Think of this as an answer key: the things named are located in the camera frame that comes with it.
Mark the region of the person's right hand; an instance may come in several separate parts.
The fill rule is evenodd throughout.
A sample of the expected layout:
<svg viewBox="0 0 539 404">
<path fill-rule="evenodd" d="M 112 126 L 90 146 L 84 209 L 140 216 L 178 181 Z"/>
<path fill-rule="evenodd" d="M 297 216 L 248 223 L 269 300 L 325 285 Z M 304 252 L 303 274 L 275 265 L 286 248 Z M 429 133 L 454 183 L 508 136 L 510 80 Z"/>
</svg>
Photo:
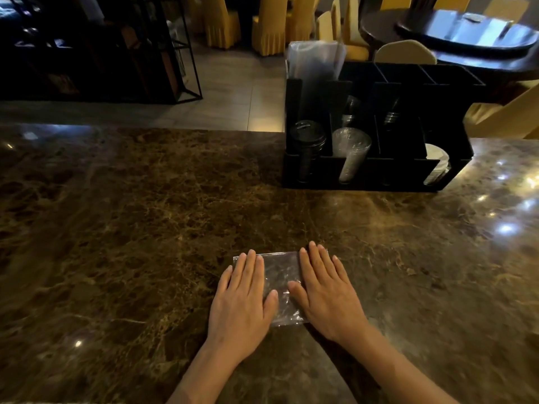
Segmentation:
<svg viewBox="0 0 539 404">
<path fill-rule="evenodd" d="M 301 248 L 299 251 L 309 299 L 309 309 L 305 313 L 311 325 L 321 335 L 338 344 L 336 339 L 347 329 L 367 325 L 368 321 L 353 285 L 345 286 L 334 280 L 334 266 L 329 253 L 331 283 L 327 287 L 322 287 L 310 264 L 308 251 L 309 247 Z"/>
</svg>

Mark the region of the person's left hand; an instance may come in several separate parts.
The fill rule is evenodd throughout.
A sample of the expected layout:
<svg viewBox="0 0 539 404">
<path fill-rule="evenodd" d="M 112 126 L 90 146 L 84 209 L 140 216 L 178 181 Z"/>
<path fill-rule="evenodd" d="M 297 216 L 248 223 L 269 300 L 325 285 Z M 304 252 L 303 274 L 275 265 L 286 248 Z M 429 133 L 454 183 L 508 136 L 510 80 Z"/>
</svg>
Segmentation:
<svg viewBox="0 0 539 404">
<path fill-rule="evenodd" d="M 242 294 L 238 290 L 237 260 L 226 292 L 220 297 L 215 294 L 211 305 L 207 339 L 232 347 L 243 360 L 255 351 L 270 328 L 271 320 L 263 318 L 264 280 L 264 262 L 257 257 L 251 289 L 248 295 Z"/>
</svg>

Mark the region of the clear plastic bag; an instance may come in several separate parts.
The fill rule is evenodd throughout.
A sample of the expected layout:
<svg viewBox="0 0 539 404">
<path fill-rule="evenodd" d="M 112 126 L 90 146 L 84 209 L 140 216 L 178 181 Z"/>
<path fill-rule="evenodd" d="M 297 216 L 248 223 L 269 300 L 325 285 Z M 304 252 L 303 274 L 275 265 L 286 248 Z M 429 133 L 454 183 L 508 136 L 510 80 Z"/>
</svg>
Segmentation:
<svg viewBox="0 0 539 404">
<path fill-rule="evenodd" d="M 310 323 L 301 305 L 291 296 L 288 283 L 296 282 L 305 290 L 305 281 L 299 251 L 271 252 L 257 254 L 264 262 L 264 290 L 262 299 L 275 290 L 279 306 L 270 326 L 281 327 L 289 325 L 304 325 Z"/>
</svg>

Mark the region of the person's left forearm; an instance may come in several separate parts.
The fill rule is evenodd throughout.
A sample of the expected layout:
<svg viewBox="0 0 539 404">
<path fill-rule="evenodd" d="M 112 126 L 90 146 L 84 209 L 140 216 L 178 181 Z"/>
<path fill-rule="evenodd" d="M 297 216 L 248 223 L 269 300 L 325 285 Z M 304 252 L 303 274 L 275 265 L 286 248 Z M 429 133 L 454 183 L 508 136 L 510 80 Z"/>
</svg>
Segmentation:
<svg viewBox="0 0 539 404">
<path fill-rule="evenodd" d="M 207 339 L 165 404 L 215 404 L 243 359 L 232 347 Z"/>
</svg>

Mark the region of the person's right forearm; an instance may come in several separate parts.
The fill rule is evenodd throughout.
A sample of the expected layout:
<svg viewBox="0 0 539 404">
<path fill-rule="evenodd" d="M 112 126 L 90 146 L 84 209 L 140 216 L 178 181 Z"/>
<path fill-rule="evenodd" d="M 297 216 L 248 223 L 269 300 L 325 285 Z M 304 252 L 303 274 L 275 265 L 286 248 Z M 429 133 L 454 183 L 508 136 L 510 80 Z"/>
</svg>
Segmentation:
<svg viewBox="0 0 539 404">
<path fill-rule="evenodd" d="M 399 353 L 373 326 L 351 327 L 336 341 L 397 403 L 459 404 Z"/>
</svg>

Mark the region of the stack of clear plastic cups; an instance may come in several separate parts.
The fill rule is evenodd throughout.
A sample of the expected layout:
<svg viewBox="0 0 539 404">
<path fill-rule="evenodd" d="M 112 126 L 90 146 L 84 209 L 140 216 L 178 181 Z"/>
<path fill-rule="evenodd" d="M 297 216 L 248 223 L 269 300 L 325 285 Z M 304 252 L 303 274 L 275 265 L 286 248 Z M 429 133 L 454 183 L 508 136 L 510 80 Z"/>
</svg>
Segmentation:
<svg viewBox="0 0 539 404">
<path fill-rule="evenodd" d="M 332 132 L 333 156 L 344 158 L 340 183 L 350 183 L 358 173 L 371 148 L 371 137 L 358 128 L 338 128 Z"/>
</svg>

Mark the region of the stack of black cup lids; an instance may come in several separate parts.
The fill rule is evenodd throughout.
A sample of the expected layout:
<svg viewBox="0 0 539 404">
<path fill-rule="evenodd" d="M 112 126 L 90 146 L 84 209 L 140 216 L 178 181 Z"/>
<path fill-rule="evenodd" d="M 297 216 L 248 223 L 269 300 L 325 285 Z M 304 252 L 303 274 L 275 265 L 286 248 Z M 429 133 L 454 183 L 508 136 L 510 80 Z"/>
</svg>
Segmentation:
<svg viewBox="0 0 539 404">
<path fill-rule="evenodd" d="M 297 180 L 306 183 L 312 163 L 317 158 L 325 143 L 326 134 L 320 123 L 312 120 L 297 121 L 290 131 L 292 146 L 299 155 Z"/>
</svg>

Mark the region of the stack of clear dome lids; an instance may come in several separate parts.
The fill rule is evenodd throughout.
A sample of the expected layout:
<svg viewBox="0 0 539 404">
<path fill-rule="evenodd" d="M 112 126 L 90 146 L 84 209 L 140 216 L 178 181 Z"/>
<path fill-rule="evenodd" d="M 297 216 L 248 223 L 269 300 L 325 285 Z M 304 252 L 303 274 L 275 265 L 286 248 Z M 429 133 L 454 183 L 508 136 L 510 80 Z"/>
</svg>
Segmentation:
<svg viewBox="0 0 539 404">
<path fill-rule="evenodd" d="M 348 95 L 341 116 L 341 126 L 344 128 L 354 127 L 358 122 L 361 109 L 362 101 L 356 96 Z"/>
</svg>

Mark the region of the black compartment organizer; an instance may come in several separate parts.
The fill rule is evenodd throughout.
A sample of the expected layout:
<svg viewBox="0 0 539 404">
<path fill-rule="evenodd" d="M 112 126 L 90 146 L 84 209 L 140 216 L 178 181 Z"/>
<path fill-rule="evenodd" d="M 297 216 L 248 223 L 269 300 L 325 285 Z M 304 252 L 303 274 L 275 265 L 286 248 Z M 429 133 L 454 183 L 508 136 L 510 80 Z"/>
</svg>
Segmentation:
<svg viewBox="0 0 539 404">
<path fill-rule="evenodd" d="M 308 119 L 320 123 L 327 140 L 306 183 L 297 180 L 299 155 L 290 136 L 297 121 L 289 121 L 285 110 L 282 186 L 438 192 L 474 156 L 463 118 L 485 94 L 485 83 L 462 66 L 345 62 L 339 78 L 323 84 L 314 116 Z M 333 156 L 332 132 L 341 127 L 348 95 L 362 101 L 353 128 L 366 132 L 372 145 L 354 179 L 340 183 L 345 159 Z"/>
</svg>

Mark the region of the stack of clear plastic bags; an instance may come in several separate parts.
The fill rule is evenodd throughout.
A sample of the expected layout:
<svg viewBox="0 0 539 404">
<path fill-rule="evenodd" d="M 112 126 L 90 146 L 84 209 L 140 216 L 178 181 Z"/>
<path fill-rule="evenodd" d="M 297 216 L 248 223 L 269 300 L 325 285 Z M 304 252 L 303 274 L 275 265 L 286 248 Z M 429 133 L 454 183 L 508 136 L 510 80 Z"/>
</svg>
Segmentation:
<svg viewBox="0 0 539 404">
<path fill-rule="evenodd" d="M 347 47 L 338 41 L 293 41 L 287 50 L 285 109 L 289 121 L 314 116 L 321 88 L 338 79 Z"/>
</svg>

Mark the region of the yellow covered chair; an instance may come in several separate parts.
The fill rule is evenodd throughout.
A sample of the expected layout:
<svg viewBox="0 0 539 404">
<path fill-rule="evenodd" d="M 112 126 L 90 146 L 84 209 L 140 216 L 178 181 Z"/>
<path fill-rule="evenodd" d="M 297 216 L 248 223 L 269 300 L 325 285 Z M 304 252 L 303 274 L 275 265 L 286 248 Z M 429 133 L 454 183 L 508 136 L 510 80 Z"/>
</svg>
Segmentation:
<svg viewBox="0 0 539 404">
<path fill-rule="evenodd" d="M 509 138 L 539 141 L 539 80 L 520 81 L 522 89 L 505 105 L 473 103 L 463 118 L 469 138 Z"/>
<path fill-rule="evenodd" d="M 230 49 L 241 40 L 239 16 L 228 10 L 225 0 L 201 0 L 206 43 L 209 47 Z"/>
<path fill-rule="evenodd" d="M 437 64 L 434 53 L 416 40 L 401 40 L 383 45 L 375 52 L 373 61 L 404 65 Z"/>
<path fill-rule="evenodd" d="M 347 0 L 341 13 L 341 1 L 333 0 L 330 11 L 315 21 L 315 37 L 322 41 L 339 41 L 346 47 L 346 61 L 363 62 L 371 57 L 370 46 L 359 30 L 362 0 Z"/>
<path fill-rule="evenodd" d="M 318 3 L 319 0 L 292 0 L 292 9 L 286 16 L 286 44 L 311 39 Z"/>
<path fill-rule="evenodd" d="M 286 48 L 288 0 L 260 0 L 252 18 L 252 47 L 261 56 L 279 55 Z"/>
</svg>

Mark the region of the dark round dining table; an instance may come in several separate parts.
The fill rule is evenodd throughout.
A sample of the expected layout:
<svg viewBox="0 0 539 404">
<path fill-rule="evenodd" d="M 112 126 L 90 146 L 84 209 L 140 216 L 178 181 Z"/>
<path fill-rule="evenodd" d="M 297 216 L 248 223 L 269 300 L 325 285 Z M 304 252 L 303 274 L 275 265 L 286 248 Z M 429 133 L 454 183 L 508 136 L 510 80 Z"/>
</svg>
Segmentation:
<svg viewBox="0 0 539 404">
<path fill-rule="evenodd" d="M 382 10 L 367 13 L 359 24 L 360 34 L 374 49 L 390 42 L 413 40 L 396 31 L 395 22 L 405 11 L 413 9 Z M 483 80 L 531 81 L 539 80 L 539 43 L 527 52 L 472 52 L 427 47 L 439 63 L 460 65 Z"/>
</svg>

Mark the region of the black metal shelf rack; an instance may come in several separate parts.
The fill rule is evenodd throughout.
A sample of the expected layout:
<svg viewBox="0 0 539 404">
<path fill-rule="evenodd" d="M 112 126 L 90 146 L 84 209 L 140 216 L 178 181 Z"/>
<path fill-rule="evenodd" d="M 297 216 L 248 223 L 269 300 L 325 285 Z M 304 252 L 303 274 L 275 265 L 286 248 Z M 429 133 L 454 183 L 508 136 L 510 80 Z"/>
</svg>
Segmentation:
<svg viewBox="0 0 539 404">
<path fill-rule="evenodd" d="M 202 99 L 182 0 L 0 0 L 0 101 Z"/>
</svg>

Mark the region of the dark lazy susan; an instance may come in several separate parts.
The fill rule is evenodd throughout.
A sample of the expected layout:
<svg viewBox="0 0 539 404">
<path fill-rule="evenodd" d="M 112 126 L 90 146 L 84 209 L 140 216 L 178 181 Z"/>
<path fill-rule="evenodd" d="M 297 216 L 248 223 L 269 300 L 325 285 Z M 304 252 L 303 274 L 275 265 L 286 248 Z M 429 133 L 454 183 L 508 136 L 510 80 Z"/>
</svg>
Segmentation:
<svg viewBox="0 0 539 404">
<path fill-rule="evenodd" d="M 408 10 L 394 26 L 397 32 L 434 49 L 520 53 L 539 43 L 538 30 L 476 13 Z"/>
</svg>

